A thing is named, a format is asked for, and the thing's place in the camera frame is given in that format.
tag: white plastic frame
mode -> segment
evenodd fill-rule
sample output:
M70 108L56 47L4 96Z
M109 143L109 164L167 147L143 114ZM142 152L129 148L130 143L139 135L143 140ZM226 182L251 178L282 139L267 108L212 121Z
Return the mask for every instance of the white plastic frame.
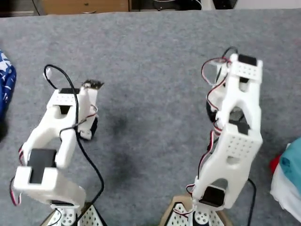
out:
M96 106L97 90L82 87L77 97L79 101L79 121L93 115L79 125L78 130L87 133L97 116L95 109L91 107L91 105ZM71 106L67 115L61 114L59 105ZM22 146L25 165L30 159L33 148L46 147L52 139L59 137L62 129L72 127L75 124L75 110L73 94L60 94L58 89L54 91L39 125L32 131L28 140ZM50 200L59 200L72 203L74 206L68 207L69 209L78 209L84 206L85 190L69 181L60 172L60 169L66 168L70 164L76 145L75 131L73 129L65 130L61 133L61 138L62 143L55 157L56 168L45 168L41 184L29 183L32 168L19 166L16 171L14 188L45 204L50 204Z
M193 203L198 208L207 206L198 202L206 188L219 179L227 180L224 204L218 208L209 207L215 211L232 207L248 179L252 161L262 145L259 107L262 61L257 60L257 66L247 65L238 61L237 54L232 54L230 61L229 68L226 64L222 66L221 78L219 78L220 81L228 74L226 87L221 86L214 91L216 93L213 92L214 98L211 99L217 101L214 103L219 107L216 119L222 132L214 152L200 170L199 179L195 178L192 193ZM243 89L239 82L240 77L249 79ZM239 133L237 126L229 123L230 113L235 107L243 110L250 126L247 135Z

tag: white cloth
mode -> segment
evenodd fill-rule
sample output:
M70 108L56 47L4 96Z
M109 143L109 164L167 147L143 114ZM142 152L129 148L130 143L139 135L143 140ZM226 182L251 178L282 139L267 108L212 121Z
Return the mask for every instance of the white cloth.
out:
M301 195L286 178L279 164L274 172L270 193L283 209L301 222Z

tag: blue patterned fabric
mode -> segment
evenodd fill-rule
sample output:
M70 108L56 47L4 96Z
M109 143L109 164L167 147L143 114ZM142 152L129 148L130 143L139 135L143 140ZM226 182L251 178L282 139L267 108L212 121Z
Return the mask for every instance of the blue patterned fabric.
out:
M12 98L16 83L16 69L0 50L0 121Z

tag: wire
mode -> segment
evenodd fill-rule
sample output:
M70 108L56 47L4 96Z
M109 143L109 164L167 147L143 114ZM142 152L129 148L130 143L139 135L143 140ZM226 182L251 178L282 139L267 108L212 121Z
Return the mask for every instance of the wire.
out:
M53 224L50 224L50 225L48 225L48 226L53 226L53 225L56 225L60 220L61 220L61 218L62 218L62 212L61 211L59 211L58 210L58 208L56 208L55 209L56 211L58 211L60 214L61 214L61 216L60 216L60 218L55 222L55 223L53 223Z
M251 221L252 221L252 215L253 215L253 210L254 210L254 205L255 205L255 199L256 199L256 191L257 191L257 189L256 189L255 183L250 178L248 178L248 182L250 182L250 184L253 187L253 196L252 196L252 202L251 202L251 207L250 207L250 212L249 212L249 217L248 217L248 224L247 224L247 226L250 226L251 225Z
M201 8L202 8L202 3L199 0L195 0L198 4L200 4Z
M228 62L229 60L224 58L224 57L216 57L216 58L212 58L212 59L209 59L207 61L205 61L201 67L201 74L202 74L202 77L203 79L210 85L210 86L214 86L214 83L212 83L204 74L204 68L206 66L206 64L212 62L212 61L217 61L218 63L226 63Z
M207 102L209 103L209 105L213 108L215 108L217 111L219 111L218 107L215 106L214 104L212 104L212 102L209 100L209 95L217 88L219 88L220 86L222 86L225 82L226 82L226 78L227 76L225 76L223 78L223 80L217 85L217 86L214 86L208 93L207 93L207 96L206 96L206 100Z
M214 144L214 134L215 134L215 131L214 130L211 130L210 131L210 137L209 137L209 145L207 147L207 151L201 156L200 160L199 160L199 163L198 163L198 179L199 179L199 172L200 172L200 168L201 168L201 165L204 161L204 159L207 157L207 155L209 155L209 153L212 151L213 149L213 144Z
M238 49L235 46L230 46L224 51L222 58L224 58L230 50L233 50L236 54L238 54Z
M34 0L32 0L32 4L33 4L35 10L37 11L38 15L40 16L41 14L40 14L40 12L38 11L38 8L37 8L37 6L36 6L36 3L34 3Z
M18 200L16 200L15 192L13 190L13 182L15 180L15 177L11 178L9 183L9 195L10 199L14 206L20 206L22 202L22 192L18 195Z
M79 101L78 101L78 98L77 98L77 94L76 94L76 91L75 91L75 87L72 83L72 81L70 80L69 76L67 75L67 73L55 66L55 65L46 65L44 67L44 74L46 75L46 70L48 67L53 67L55 69L57 69L59 72L61 72L65 78L67 79L71 89L72 89L72 92L73 92L73 95L74 95L74 99L75 99L75 107L76 107L76 112L75 112L75 125L72 127L72 128L68 128L68 129L75 129L75 134L76 134L76 140L77 140L77 143L79 145L79 148L81 150L81 152L83 153L83 155L85 156L86 160L90 163L90 165L92 166L92 168L95 170L96 174L98 175L99 177L99 180L101 182L101 188L100 190L98 191L98 193L96 194L96 196L93 198L93 200L89 203L89 205L87 206L87 209L86 211L96 202L96 200L99 198L99 196L102 194L103 190L104 190L104 180L103 180L103 177L101 175L101 173L99 172L98 168L95 166L95 164L93 163L93 161L90 159L90 157L88 156L88 154L86 153L83 145L81 144L81 141L80 141L80 136L79 136L79 133L78 133L78 125L79 125ZM56 87L53 85L53 83L46 77L47 81L49 82L49 84L54 87L56 89ZM75 220L75 222L73 223L72 226L76 226L77 223L79 222L79 220L82 218L82 216L86 213L86 211L82 212L80 214L80 216Z

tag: wooden base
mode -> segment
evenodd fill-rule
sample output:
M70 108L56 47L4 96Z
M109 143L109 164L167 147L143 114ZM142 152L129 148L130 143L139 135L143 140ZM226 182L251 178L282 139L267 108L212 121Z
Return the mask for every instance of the wooden base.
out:
M172 201L170 202L168 208L166 209L165 213L163 214L163 217L161 218L159 226L165 226L168 216L171 213L171 211L173 211L173 206L176 202L181 202L184 205L186 210L190 210L192 208L192 202L191 202L191 198L190 198L189 194L174 196ZM225 226L233 226L231 221L228 219L227 215L225 214L225 212L218 211L216 213L220 217L220 219L222 220L222 222Z

